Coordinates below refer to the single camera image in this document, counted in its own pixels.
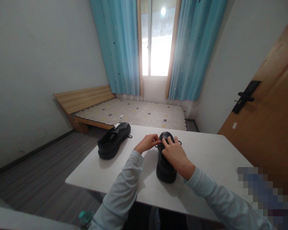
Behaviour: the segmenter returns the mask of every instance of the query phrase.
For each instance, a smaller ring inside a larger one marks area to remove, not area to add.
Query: hand
[[[186,180],[190,180],[195,172],[195,165],[186,156],[185,151],[178,142],[178,138],[174,138],[175,143],[172,142],[171,137],[167,141],[163,138],[162,143],[165,149],[162,151],[164,157],[173,166],[173,168]]]
[[[149,134],[144,137],[144,139],[134,148],[137,152],[142,154],[143,152],[150,150],[155,145],[160,144],[161,141],[157,134]]]

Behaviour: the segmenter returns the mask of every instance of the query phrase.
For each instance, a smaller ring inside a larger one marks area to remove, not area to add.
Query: patterned mattress
[[[122,120],[119,120],[120,115],[124,115]],[[155,102],[113,98],[79,111],[75,116],[108,125],[128,122],[131,125],[187,130],[181,106]]]

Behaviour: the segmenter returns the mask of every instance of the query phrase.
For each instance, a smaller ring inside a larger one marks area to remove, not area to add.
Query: black door handle
[[[240,96],[240,99],[237,102],[237,104],[235,105],[235,107],[233,108],[233,112],[235,114],[238,114],[240,112],[240,110],[242,109],[242,107],[244,106],[244,104],[249,101],[249,102],[253,102],[255,99],[253,97],[251,97],[252,93],[255,91],[255,89],[257,88],[257,86],[259,85],[260,81],[251,81],[249,83],[249,85],[247,86],[247,88],[245,89],[244,92],[239,92],[238,95]]]
[[[242,97],[242,100],[253,102],[255,99],[251,96],[248,96],[245,92],[239,92],[238,95]]]

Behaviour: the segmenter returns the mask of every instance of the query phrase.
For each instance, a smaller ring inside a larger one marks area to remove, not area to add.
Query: door
[[[255,100],[231,112],[218,134],[288,195],[288,25],[253,80],[261,81]]]

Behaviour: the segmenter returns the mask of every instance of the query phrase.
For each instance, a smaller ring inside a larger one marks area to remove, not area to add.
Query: pixelated area
[[[239,167],[238,180],[243,183],[244,198],[279,230],[288,229],[288,196],[274,188],[262,168]]]

